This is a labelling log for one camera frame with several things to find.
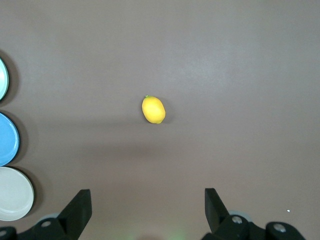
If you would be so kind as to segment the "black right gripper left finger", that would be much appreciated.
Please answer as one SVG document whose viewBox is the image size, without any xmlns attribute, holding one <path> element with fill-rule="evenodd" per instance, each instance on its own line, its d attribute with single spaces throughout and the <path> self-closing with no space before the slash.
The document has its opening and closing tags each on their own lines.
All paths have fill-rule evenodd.
<svg viewBox="0 0 320 240">
<path fill-rule="evenodd" d="M 77 240 L 92 216 L 89 189 L 80 190 L 57 217 L 45 218 L 17 233 L 12 226 L 0 228 L 2 240 Z"/>
</svg>

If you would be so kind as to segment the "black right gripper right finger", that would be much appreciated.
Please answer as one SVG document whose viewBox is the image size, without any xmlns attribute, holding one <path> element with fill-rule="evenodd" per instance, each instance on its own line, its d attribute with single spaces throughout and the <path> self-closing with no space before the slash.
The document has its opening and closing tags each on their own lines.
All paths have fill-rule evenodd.
<svg viewBox="0 0 320 240">
<path fill-rule="evenodd" d="M 211 232 L 204 240 L 304 240 L 292 225 L 271 221 L 265 228 L 239 214 L 230 214 L 214 188 L 204 191 L 205 216 Z"/>
</svg>

